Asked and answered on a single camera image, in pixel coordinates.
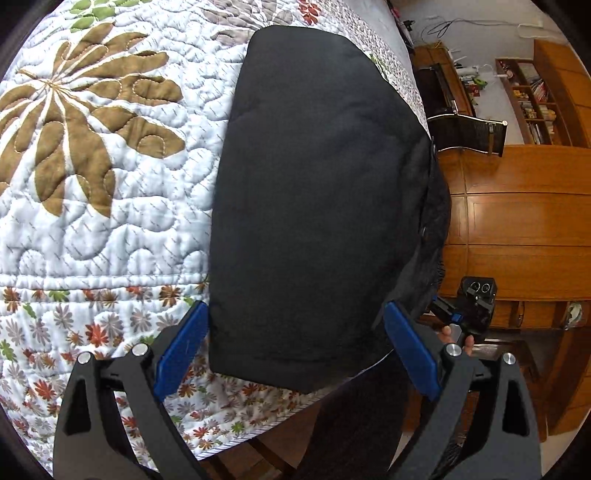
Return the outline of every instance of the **blue gripper pad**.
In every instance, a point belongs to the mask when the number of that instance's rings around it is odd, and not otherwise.
[[[207,334],[207,304],[196,302],[185,314],[176,327],[168,327],[160,333],[155,342],[167,333],[166,330],[178,330],[170,346],[157,360],[154,378],[154,396],[160,401],[172,395],[181,384],[191,361],[195,358],[201,342]]]
[[[386,333],[415,388],[433,401],[441,392],[439,366],[418,334],[419,329],[429,328],[416,322],[413,323],[414,325],[393,301],[386,304],[384,308]],[[439,341],[434,332],[425,330],[425,334],[432,335]]]

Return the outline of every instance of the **shelf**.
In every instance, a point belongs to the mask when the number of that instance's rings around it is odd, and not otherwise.
[[[530,125],[539,125],[538,129],[541,131],[541,139],[543,141],[542,145],[570,145],[569,133],[566,130],[566,126],[562,119],[562,114],[558,108],[558,105],[553,101],[556,97],[554,97],[550,91],[547,82],[546,88],[548,89],[549,101],[538,102],[534,96],[534,91],[531,85],[526,83],[525,76],[519,68],[518,63],[534,63],[534,61],[524,59],[497,59],[496,70],[499,74],[505,73],[501,62],[506,64],[508,68],[511,69],[514,74],[513,80],[517,79],[519,81],[519,84],[515,85],[511,83],[508,78],[501,77],[501,82],[505,86],[505,90],[509,96],[509,101],[511,102],[511,106],[515,112],[515,117],[517,119],[519,130],[521,131],[524,142],[526,144],[536,144],[530,131]],[[513,93],[514,91],[524,92],[527,94],[528,98],[517,98]],[[533,110],[535,111],[538,118],[526,118],[524,111],[521,109],[521,102],[531,103],[531,106],[533,107]],[[544,119],[544,115],[540,109],[541,105],[548,107],[548,109],[551,109],[556,113],[556,120],[553,122],[554,133],[552,135],[548,130],[546,120]]]

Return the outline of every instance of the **bookshelf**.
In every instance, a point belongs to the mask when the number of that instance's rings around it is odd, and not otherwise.
[[[497,59],[496,70],[499,74],[510,75],[500,80],[515,111],[524,142],[571,146],[564,117],[547,82],[537,72],[534,61]]]

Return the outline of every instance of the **quilted bedspread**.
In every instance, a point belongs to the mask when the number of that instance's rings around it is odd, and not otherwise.
[[[349,38],[426,128],[407,71],[340,0],[65,1],[0,84],[0,404],[49,472],[77,355],[121,356],[208,300],[233,89],[253,32],[273,24]],[[325,393],[215,374],[205,342],[165,407],[204,458]],[[153,468],[125,395],[117,402]]]

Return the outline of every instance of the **finger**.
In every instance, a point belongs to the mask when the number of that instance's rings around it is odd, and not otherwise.
[[[441,331],[437,334],[437,337],[439,337],[442,343],[453,343],[451,327],[449,327],[448,325],[443,327]]]
[[[466,337],[464,341],[464,351],[468,355],[472,355],[472,348],[474,347],[474,337],[472,335]]]

